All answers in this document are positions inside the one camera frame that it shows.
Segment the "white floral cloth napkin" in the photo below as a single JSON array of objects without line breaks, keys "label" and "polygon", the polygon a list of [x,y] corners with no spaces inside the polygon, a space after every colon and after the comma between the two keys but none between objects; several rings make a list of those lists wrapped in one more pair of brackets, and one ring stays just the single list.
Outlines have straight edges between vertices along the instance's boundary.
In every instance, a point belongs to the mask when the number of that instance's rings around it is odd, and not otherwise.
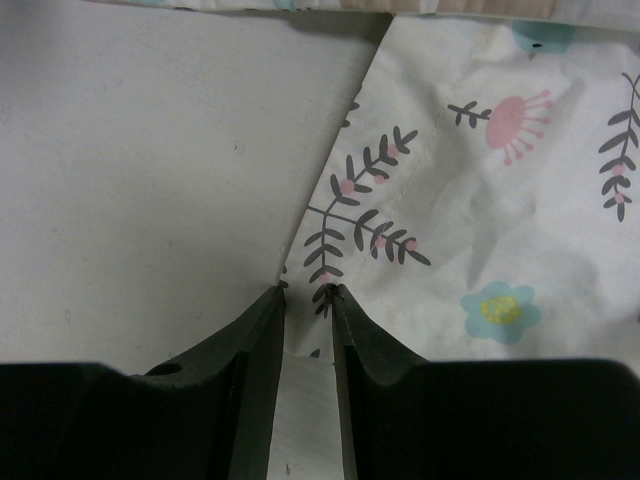
[{"label": "white floral cloth napkin", "polygon": [[322,360],[331,286],[430,360],[639,366],[639,5],[560,24],[400,16],[283,271]]}]

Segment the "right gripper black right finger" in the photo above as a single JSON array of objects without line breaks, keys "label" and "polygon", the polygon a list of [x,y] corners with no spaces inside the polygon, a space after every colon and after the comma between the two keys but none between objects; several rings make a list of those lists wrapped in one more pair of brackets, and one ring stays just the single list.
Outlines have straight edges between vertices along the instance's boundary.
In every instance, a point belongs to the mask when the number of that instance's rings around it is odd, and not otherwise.
[{"label": "right gripper black right finger", "polygon": [[348,479],[635,479],[639,380],[608,360],[430,362],[331,290]]}]

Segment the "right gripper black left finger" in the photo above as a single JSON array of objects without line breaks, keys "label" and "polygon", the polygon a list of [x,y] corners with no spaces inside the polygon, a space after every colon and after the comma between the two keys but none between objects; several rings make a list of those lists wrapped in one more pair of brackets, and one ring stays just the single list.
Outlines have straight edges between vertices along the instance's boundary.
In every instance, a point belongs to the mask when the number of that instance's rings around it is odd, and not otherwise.
[{"label": "right gripper black left finger", "polygon": [[100,363],[1,368],[5,479],[263,479],[283,358],[285,295],[143,375]]}]

